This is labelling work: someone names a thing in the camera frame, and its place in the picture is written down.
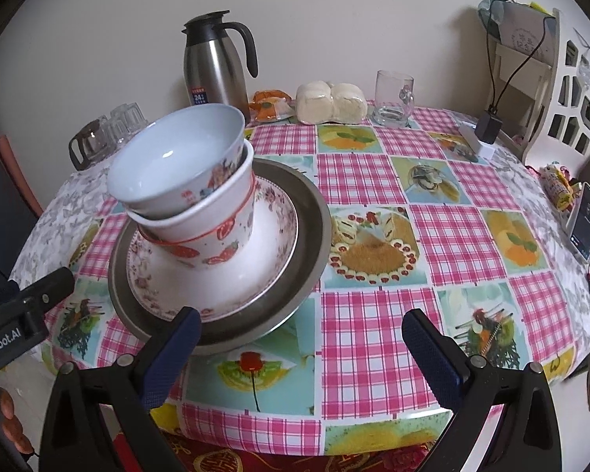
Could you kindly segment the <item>white power strip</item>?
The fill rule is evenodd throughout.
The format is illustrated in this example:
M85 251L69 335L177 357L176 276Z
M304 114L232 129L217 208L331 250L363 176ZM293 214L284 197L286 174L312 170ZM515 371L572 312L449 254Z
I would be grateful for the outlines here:
M469 147L474 152L475 156L490 161L496 151L493 144L482 142L475 134L475 129L467 124L458 126L458 131L463 139L468 143Z

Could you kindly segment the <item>colourful candy packet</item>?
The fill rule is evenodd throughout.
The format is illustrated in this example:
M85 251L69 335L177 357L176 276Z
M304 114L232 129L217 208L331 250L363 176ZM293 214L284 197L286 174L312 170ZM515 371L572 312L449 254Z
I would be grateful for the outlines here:
M541 167L539 181L554 208L560 212L571 211L583 190L582 182L572 177L560 163Z

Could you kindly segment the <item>strawberry pattern bowl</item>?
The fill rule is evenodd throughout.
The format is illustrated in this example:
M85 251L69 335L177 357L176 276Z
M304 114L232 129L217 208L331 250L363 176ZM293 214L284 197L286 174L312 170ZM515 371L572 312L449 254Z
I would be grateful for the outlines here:
M191 269L206 269L231 260L248 243L253 233L254 184L240 206L226 218L217 218L217 224L208 231L189 239L171 241L157 238L144 225L138 232L149 243L162 248L178 262Z

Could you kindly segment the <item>bag of white buns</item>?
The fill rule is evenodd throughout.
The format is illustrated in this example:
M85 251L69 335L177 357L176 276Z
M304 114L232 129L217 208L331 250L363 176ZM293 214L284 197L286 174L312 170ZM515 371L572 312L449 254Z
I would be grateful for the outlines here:
M367 117L367 99L355 84L313 81L298 87L295 113L306 125L359 124Z

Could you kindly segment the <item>clear drinking glass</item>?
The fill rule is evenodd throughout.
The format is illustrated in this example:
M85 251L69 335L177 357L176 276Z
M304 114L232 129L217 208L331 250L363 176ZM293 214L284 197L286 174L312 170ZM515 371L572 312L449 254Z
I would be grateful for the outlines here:
M116 147L122 148L148 124L138 103L131 102L118 105L112 110L106 122L106 130Z

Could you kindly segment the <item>black power adapter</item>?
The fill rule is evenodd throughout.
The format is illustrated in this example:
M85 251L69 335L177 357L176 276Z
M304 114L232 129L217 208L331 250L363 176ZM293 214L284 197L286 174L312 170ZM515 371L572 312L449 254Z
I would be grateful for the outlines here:
M485 144L493 144L499 136L501 127L502 120L500 120L496 113L484 111L479 116L474 133L478 141Z

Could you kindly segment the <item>glass coffee pot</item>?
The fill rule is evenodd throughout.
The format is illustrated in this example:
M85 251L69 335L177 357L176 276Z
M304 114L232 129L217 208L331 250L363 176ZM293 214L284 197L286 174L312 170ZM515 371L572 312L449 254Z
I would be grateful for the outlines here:
M106 120L105 116L92 120L69 141L69 157L77 171L85 171L112 153L114 143L104 129Z

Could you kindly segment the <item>white square bowl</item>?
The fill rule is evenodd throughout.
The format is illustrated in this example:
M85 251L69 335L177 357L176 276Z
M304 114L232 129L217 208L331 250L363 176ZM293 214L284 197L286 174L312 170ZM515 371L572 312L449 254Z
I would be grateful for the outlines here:
M170 243L200 238L238 212L253 189L253 146L244 141L243 163L219 188L197 205L171 218L148 219L125 210L136 224L157 240Z

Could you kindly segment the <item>orange snack packet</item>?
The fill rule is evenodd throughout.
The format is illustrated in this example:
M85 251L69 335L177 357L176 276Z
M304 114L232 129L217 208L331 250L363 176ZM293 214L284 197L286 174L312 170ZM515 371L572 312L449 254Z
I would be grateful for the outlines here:
M287 120L295 115L293 99L283 90L258 90L249 102L253 121L270 124Z

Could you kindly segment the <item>smartphone on stand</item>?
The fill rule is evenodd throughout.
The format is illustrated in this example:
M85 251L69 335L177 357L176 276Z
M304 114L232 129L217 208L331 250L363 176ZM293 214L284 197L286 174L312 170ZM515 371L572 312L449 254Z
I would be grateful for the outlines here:
M590 184L584 182L566 224L569 247L583 264L590 262Z

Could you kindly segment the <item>stainless steel round plate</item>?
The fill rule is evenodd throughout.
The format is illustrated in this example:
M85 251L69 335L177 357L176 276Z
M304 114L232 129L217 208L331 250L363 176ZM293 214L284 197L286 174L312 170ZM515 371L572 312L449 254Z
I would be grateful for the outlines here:
M197 355L229 352L258 340L282 325L312 293L321 277L330 248L329 210L316 186L294 168L268 159L253 161L260 180L276 183L294 203L298 216L298 236L286 271L259 296L237 313L202 324ZM112 305L120 321L140 341L157 334L166 326L160 317L141 307L131 290L129 279L131 243L138 238L137 226L124 224L109 260L108 283Z

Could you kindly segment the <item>light blue bowl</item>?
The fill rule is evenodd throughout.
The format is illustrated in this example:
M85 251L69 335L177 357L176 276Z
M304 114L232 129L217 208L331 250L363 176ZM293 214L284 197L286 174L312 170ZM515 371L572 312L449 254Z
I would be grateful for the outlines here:
M145 218L175 216L204 200L240 167L245 117L231 105L207 103L168 114L118 152L108 193Z

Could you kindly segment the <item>floral rimmed round plate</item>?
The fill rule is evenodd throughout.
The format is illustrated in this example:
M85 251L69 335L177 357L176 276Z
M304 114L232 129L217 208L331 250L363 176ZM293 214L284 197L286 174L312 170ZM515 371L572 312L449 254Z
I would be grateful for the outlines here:
M191 269L138 232L127 265L141 307L164 321L192 307L201 320L214 322L257 301L277 281L294 254L298 218L285 190L258 176L253 181L253 233L223 264Z

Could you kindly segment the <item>stainless steel thermos jug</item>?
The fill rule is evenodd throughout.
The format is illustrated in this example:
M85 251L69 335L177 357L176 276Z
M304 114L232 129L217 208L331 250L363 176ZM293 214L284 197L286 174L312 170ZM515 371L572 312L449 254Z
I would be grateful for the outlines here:
M184 24L184 82L191 105L232 105L249 123L251 117L243 64L228 31L233 30L241 36L247 72L253 78L258 76L256 43L245 24L223 20L229 13L229 10L206 13Z

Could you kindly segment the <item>glass mug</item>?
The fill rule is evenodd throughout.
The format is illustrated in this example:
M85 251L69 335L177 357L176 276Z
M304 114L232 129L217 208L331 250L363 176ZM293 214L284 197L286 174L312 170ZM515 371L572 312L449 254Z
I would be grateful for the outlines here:
M406 128L415 109L413 94L415 79L391 70L379 70L376 75L374 122L387 128Z

